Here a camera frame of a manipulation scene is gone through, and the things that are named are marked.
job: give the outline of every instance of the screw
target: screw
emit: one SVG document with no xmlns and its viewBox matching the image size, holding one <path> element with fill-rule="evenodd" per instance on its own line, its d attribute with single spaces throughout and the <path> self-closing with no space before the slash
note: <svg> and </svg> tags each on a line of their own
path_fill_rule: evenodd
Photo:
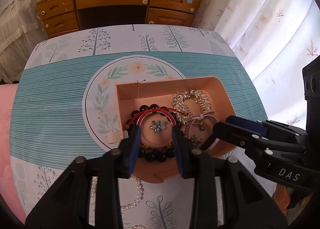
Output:
<svg viewBox="0 0 320 229">
<path fill-rule="evenodd" d="M 200 149 L 192 149 L 191 152 L 194 155 L 200 155 L 202 153 L 202 150 L 200 150 Z"/>
<path fill-rule="evenodd" d="M 119 155 L 121 153 L 121 150 L 120 149 L 112 149 L 110 152 L 112 155 Z"/>
<path fill-rule="evenodd" d="M 82 162 L 85 162 L 85 157 L 83 156 L 76 157 L 76 163 L 82 163 Z"/>
<path fill-rule="evenodd" d="M 235 156 L 231 156 L 231 157 L 228 158 L 228 161 L 230 163 L 236 163 L 236 162 L 238 162 L 238 159 Z"/>
<path fill-rule="evenodd" d="M 272 155 L 272 154 L 273 154 L 273 151 L 271 151 L 271 150 L 264 150 L 264 152 L 265 152 L 266 154 L 268 154 L 268 155 Z"/>
</svg>

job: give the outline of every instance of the lace curtain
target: lace curtain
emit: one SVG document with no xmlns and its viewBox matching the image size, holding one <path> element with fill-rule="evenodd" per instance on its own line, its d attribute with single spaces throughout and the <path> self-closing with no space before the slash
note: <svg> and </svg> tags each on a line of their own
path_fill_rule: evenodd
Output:
<svg viewBox="0 0 320 229">
<path fill-rule="evenodd" d="M 193 25 L 225 39 L 269 119 L 305 129 L 302 68 L 318 56 L 320 45 L 314 0 L 202 0 Z"/>
<path fill-rule="evenodd" d="M 38 0 L 0 0 L 0 80 L 19 80 L 37 43 L 47 39 L 37 18 Z"/>
</svg>

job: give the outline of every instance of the pink bed sheet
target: pink bed sheet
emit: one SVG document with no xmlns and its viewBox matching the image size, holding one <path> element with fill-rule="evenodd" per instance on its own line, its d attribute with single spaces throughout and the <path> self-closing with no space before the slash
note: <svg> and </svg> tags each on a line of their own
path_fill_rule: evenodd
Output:
<svg viewBox="0 0 320 229">
<path fill-rule="evenodd" d="M 0 85 L 0 195 L 17 218 L 24 223 L 26 214 L 13 182 L 9 152 L 10 119 L 17 87 L 17 84 Z"/>
</svg>

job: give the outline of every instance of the wooden desk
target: wooden desk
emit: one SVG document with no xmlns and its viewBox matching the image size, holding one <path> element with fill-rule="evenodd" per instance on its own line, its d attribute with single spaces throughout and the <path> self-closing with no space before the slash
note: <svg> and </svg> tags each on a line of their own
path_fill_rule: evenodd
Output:
<svg viewBox="0 0 320 229">
<path fill-rule="evenodd" d="M 40 0 L 39 16 L 49 38 L 117 24 L 190 26 L 201 0 Z"/>
</svg>

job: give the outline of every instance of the storage box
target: storage box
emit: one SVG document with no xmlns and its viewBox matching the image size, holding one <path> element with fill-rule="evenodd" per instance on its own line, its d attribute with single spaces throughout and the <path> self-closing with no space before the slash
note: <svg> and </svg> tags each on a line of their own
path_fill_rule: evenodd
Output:
<svg viewBox="0 0 320 229">
<path fill-rule="evenodd" d="M 185 78 L 178 80 L 165 80 L 156 82 L 135 82 L 116 84 L 116 98 L 118 105 L 118 117 L 121 123 L 121 137 L 124 138 L 124 127 L 126 121 L 131 119 L 131 112 L 138 110 L 141 105 L 157 104 L 159 107 L 166 106 L 172 108 L 172 95 L 179 92 L 187 92 L 191 89 L 201 90 L 211 104 L 211 109 L 216 112 L 213 114 L 218 121 L 225 121 L 230 115 L 236 115 L 230 99 L 225 91 L 221 81 L 216 77 L 197 77 Z M 199 106 L 192 99 L 185 101 L 191 113 L 196 116 L 200 114 Z M 150 130 L 152 119 L 166 120 L 166 116 L 160 114 L 149 115 L 141 124 L 141 134 L 152 137 L 152 140 L 157 143 L 167 143 L 171 140 L 171 123 L 167 122 L 167 129 L 162 130 L 160 134 L 153 133 Z M 209 120 L 206 123 L 206 131 L 201 134 L 205 141 L 212 133 L 212 123 Z M 233 150 L 235 146 L 219 140 L 218 143 L 211 149 L 207 150 L 208 154 L 213 157 L 221 157 Z M 154 161 L 147 162 L 144 158 L 138 158 L 134 173 L 143 181 L 150 183 L 162 183 L 165 179 L 178 175 L 178 169 L 175 158 L 169 159 L 163 163 Z"/>
</svg>

